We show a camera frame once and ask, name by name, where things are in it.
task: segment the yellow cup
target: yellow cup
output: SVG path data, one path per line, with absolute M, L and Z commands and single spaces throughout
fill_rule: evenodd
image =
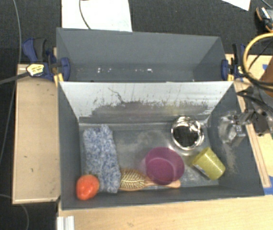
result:
M 217 155 L 207 147 L 192 161 L 192 165 L 211 180 L 216 180 L 225 172 L 225 166 Z

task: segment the blue towel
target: blue towel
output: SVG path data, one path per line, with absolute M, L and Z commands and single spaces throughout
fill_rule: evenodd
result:
M 100 192 L 117 193 L 121 172 L 117 162 L 112 130 L 107 125 L 88 128 L 83 132 L 85 173 L 95 175 Z

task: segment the wooden panel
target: wooden panel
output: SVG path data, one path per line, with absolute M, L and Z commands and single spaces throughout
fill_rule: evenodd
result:
M 25 65 L 18 66 L 18 74 Z M 26 77 L 16 89 L 13 203 L 55 201 L 60 195 L 56 87 Z

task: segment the brush bristles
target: brush bristles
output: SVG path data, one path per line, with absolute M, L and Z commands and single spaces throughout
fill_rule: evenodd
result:
M 145 176 L 137 170 L 121 169 L 121 190 L 140 190 L 145 186 Z

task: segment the purple cup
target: purple cup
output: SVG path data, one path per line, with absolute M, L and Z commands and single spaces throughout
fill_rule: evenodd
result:
M 157 147 L 145 157 L 146 175 L 156 184 L 168 185 L 184 173 L 184 162 L 173 150 Z

